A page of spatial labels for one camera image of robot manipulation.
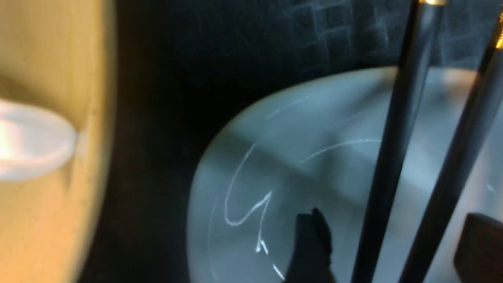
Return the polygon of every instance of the black object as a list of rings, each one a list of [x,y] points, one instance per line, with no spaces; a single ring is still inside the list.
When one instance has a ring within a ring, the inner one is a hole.
[[[353,283],[370,283],[421,102],[444,5],[414,2],[365,212]]]
[[[503,223],[483,214],[469,214],[454,266],[463,283],[503,282]]]
[[[498,23],[409,253],[400,282],[423,282],[503,99]]]
[[[299,214],[295,219],[295,248],[286,283],[335,283],[330,270],[332,236],[321,212]]]

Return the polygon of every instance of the metal rod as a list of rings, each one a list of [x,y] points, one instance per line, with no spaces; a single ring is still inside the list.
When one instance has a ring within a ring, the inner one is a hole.
[[[401,283],[420,283],[425,279],[503,99],[502,20],[503,13],[415,236],[399,281]]]
[[[374,275],[446,3],[446,0],[415,0],[410,9],[365,212],[353,283],[370,283]]]

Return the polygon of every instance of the scratch mark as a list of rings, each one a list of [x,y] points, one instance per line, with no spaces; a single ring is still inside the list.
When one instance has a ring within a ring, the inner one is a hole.
[[[259,207],[261,207],[262,205],[264,205],[264,210],[262,211],[262,216],[260,218],[260,223],[259,223],[259,232],[258,232],[258,238],[257,238],[257,245],[255,246],[255,252],[260,252],[262,249],[261,249],[261,239],[262,239],[262,224],[264,222],[264,216],[266,215],[266,211],[267,211],[267,207],[269,205],[269,201],[271,201],[271,196],[272,196],[272,193],[273,191],[269,191],[268,194],[266,194],[266,196],[264,196],[263,199],[261,199],[259,202],[257,202],[247,213],[246,215],[238,220],[238,221],[231,221],[229,219],[229,216],[228,216],[228,202],[229,202],[229,196],[230,196],[230,193],[232,192],[232,189],[234,188],[234,183],[236,181],[236,178],[239,174],[239,172],[241,171],[241,168],[243,167],[244,163],[246,162],[246,160],[248,159],[248,157],[250,156],[250,154],[252,154],[254,148],[257,146],[257,143],[254,143],[249,149],[248,151],[246,152],[246,154],[244,155],[243,159],[241,160],[241,162],[239,163],[239,165],[237,166],[236,168],[236,171],[234,172],[234,175],[232,176],[231,180],[230,180],[230,184],[229,184],[229,189],[227,190],[227,195],[225,196],[225,202],[224,202],[224,217],[225,217],[225,221],[227,222],[227,224],[229,224],[230,226],[233,226],[233,227],[237,227],[241,224],[243,224],[249,217],[250,215],[252,215],[253,212],[255,212],[255,210],[259,209]]]
[[[259,224],[259,236],[257,238],[257,246],[255,247],[255,252],[259,253],[260,248],[260,240],[262,239],[262,223],[264,223],[264,216],[266,215],[267,206],[269,205],[269,201],[271,201],[271,195],[273,191],[271,190],[264,199],[267,199],[266,205],[264,205],[264,210],[262,211],[262,216],[260,216],[260,224]]]
[[[241,160],[241,162],[239,163],[239,165],[237,166],[236,168],[236,171],[234,172],[234,175],[232,176],[231,180],[230,180],[230,184],[229,184],[229,189],[227,190],[227,195],[225,196],[225,203],[224,203],[224,216],[225,216],[225,221],[227,222],[227,224],[231,225],[231,226],[239,226],[241,224],[243,224],[246,219],[257,209],[259,208],[262,203],[266,202],[266,199],[264,198],[263,200],[259,201],[250,211],[248,211],[248,213],[239,221],[231,221],[229,220],[229,217],[227,216],[227,203],[229,202],[229,196],[230,196],[230,193],[232,192],[232,188],[234,187],[234,182],[236,181],[236,177],[238,175],[238,173],[241,171],[241,168],[243,167],[243,164],[245,163],[245,161],[248,159],[248,157],[250,156],[250,154],[252,153],[253,149],[257,146],[257,144],[253,144],[249,149],[248,151],[246,152],[246,154],[244,155],[243,159]]]
[[[264,242],[264,240],[260,240],[260,245],[262,245],[262,248],[264,249],[264,252],[266,253],[266,255],[269,255],[269,251],[267,250],[267,246],[266,246],[266,243]]]
[[[210,222],[208,224],[208,262],[210,264],[211,274],[213,275],[213,278],[215,278],[216,281],[218,281],[218,277],[217,274],[215,273],[215,269],[213,268],[213,260],[211,258],[211,251],[210,251],[210,241],[211,241],[211,226],[213,224],[213,215],[215,214],[215,208],[217,207],[217,202],[218,197],[215,198],[215,201],[213,202],[213,208],[211,208],[211,214],[210,214]]]
[[[274,271],[276,271],[276,273],[279,275],[279,277],[285,281],[285,277],[281,274],[280,270],[276,267],[275,264],[273,264],[273,268],[274,268]]]
[[[283,107],[280,107],[280,108],[274,110],[271,114],[269,114],[269,115],[266,116],[266,120],[271,119],[272,117],[274,117],[275,115],[277,115],[281,111],[284,111],[284,110],[286,110],[286,109],[288,109],[290,107],[293,107],[293,106],[295,106],[295,105],[297,105],[297,104],[299,104],[299,103],[301,103],[301,102],[303,102],[303,101],[305,101],[305,100],[307,100],[309,98],[311,98],[311,95],[308,95],[308,96],[305,96],[305,97],[303,97],[301,99],[295,100],[294,102],[292,102],[290,104],[287,104],[287,105],[285,105]]]
[[[346,124],[347,122],[351,121],[351,120],[354,120],[355,118],[358,118],[359,116],[361,116],[362,114],[366,113],[366,111],[362,111],[362,112],[358,112],[356,113],[355,115],[353,116],[350,116],[344,120],[342,120],[341,122],[337,123],[336,126],[340,126],[340,125],[344,125]]]
[[[486,187],[486,188],[487,188],[490,192],[495,193],[494,188],[493,188],[491,185],[487,184],[485,187]]]
[[[344,147],[344,146],[349,146],[349,145],[355,145],[355,144],[365,144],[365,143],[380,143],[381,140],[380,139],[356,139],[356,140],[350,140],[350,141],[346,141],[344,143],[340,143],[340,144],[336,144],[336,145],[333,145],[333,146],[329,146],[327,148],[324,148],[320,151],[317,151],[313,154],[311,154],[310,156],[308,156],[307,158],[305,158],[304,160],[302,160],[300,163],[304,163],[308,160],[310,160],[311,158],[314,158],[322,153],[325,153],[329,150],[333,150],[333,149],[336,149],[336,148],[340,148],[340,147]]]

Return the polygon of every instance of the wooden surface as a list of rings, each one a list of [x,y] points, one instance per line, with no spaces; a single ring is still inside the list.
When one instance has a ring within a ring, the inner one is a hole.
[[[0,97],[42,106],[78,131],[58,171],[0,183],[0,282],[73,282],[104,195],[115,117],[108,0],[0,0]]]

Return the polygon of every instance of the dark tile wall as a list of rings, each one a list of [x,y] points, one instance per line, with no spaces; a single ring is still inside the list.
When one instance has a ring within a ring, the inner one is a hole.
[[[476,68],[500,4],[453,0],[433,64]],[[278,81],[267,85],[276,90],[396,64],[409,5],[407,0],[175,0],[166,10],[188,85],[211,88],[230,77],[246,84],[274,73]]]

